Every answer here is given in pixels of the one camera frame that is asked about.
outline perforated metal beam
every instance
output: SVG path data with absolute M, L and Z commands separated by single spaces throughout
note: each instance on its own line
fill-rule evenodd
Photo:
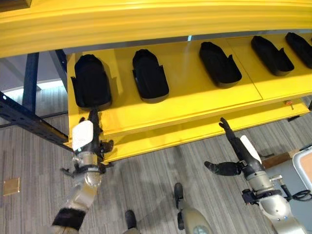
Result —
M 66 150 L 68 136 L 0 92 L 0 117 Z

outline yellow beam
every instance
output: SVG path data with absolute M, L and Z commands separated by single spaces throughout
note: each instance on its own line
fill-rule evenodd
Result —
M 312 28 L 310 0 L 32 0 L 0 13 L 0 58 L 208 33 Z
M 105 155 L 104 163 L 223 134 L 218 125 L 220 117 L 228 120 L 233 130 L 240 130 L 308 112 L 306 105 L 295 99 L 293 109 L 280 102 L 126 136 L 101 136 L 115 143 L 113 151 Z

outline yellow frame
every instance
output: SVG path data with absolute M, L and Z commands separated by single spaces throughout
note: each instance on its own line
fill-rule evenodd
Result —
M 0 58 L 66 47 L 312 28 L 310 0 L 32 0 L 0 13 Z

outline dark metal rack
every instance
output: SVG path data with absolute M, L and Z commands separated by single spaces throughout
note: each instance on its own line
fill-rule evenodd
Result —
M 50 54 L 55 55 L 51 55 L 53 63 L 57 67 L 58 74 L 60 75 L 61 73 L 61 80 L 67 89 L 66 55 L 63 50 L 51 51 Z M 22 105 L 0 92 L 0 117 L 11 122 L 11 124 L 2 126 L 17 125 L 53 144 L 71 151 L 71 148 L 64 145 L 65 142 L 68 142 L 68 136 L 35 114 L 38 62 L 39 53 L 27 55 Z

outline yellow shelving unit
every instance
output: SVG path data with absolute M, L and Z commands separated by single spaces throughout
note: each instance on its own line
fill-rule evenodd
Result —
M 223 134 L 218 125 L 221 117 L 233 130 L 240 130 L 308 112 L 306 105 L 296 99 L 293 109 L 279 102 L 126 136 L 107 137 L 104 134 L 103 140 L 112 139 L 115 143 L 113 151 L 105 155 L 104 163 Z
M 310 0 L 32 0 L 0 13 L 0 58 L 224 32 L 312 28 Z
M 268 36 L 284 47 L 295 69 L 285 77 L 272 77 L 257 55 L 250 50 L 252 37 L 210 39 L 226 55 L 233 54 L 242 80 L 232 88 L 217 88 L 199 58 L 204 40 L 175 42 L 76 53 L 68 56 L 69 142 L 71 130 L 88 112 L 76 105 L 71 76 L 80 56 L 94 54 L 108 75 L 112 106 L 100 112 L 102 140 L 114 140 L 115 148 L 105 163 L 165 147 L 212 137 L 223 133 L 220 117 L 234 130 L 243 129 L 309 112 L 300 99 L 312 94 L 312 71 L 292 52 L 285 35 Z M 157 104 L 144 103 L 132 73 L 136 50 L 146 48 L 157 56 L 169 84 L 169 97 Z M 293 109 L 285 104 L 292 99 Z
M 225 39 L 211 40 L 228 56 L 234 54 Z M 88 112 L 75 103 L 70 77 L 81 55 L 93 54 L 104 64 L 112 91 L 112 106 L 101 112 L 101 124 L 109 137 L 143 132 L 164 126 L 201 119 L 231 111 L 237 105 L 261 100 L 261 95 L 234 55 L 242 80 L 230 89 L 217 88 L 199 58 L 203 41 L 178 42 L 144 47 L 128 47 L 72 54 L 68 57 L 68 111 L 72 129 Z M 140 99 L 133 77 L 132 58 L 137 50 L 146 48 L 163 64 L 169 85 L 169 97 L 157 104 Z

